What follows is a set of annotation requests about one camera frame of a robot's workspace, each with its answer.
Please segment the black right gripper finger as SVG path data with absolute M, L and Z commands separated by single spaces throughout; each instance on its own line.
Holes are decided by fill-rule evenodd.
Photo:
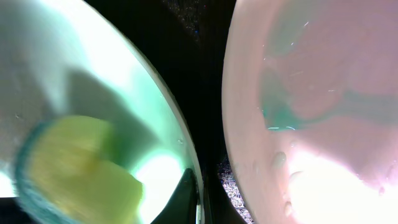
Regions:
M 166 206 L 151 224 L 196 224 L 197 203 L 195 174 L 185 169 Z

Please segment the green yellow scrub sponge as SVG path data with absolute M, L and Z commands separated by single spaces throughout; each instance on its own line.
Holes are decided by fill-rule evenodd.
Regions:
M 117 136 L 88 116 L 40 124 L 17 155 L 19 205 L 39 223 L 139 223 L 143 184 L 111 160 Z

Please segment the white pink plate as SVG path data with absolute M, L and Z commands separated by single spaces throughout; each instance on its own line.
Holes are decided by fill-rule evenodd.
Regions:
M 256 223 L 397 222 L 397 0 L 238 0 L 226 148 Z

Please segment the mint green plate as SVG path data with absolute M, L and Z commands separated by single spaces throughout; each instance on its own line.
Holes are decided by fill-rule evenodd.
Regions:
M 139 223 L 152 223 L 164 209 L 185 169 L 196 178 L 196 223 L 205 221 L 187 126 L 144 54 L 84 1 L 2 1 L 1 198 L 24 212 L 17 155 L 36 127 L 64 116 L 113 125 L 118 143 L 111 160 L 143 184 Z

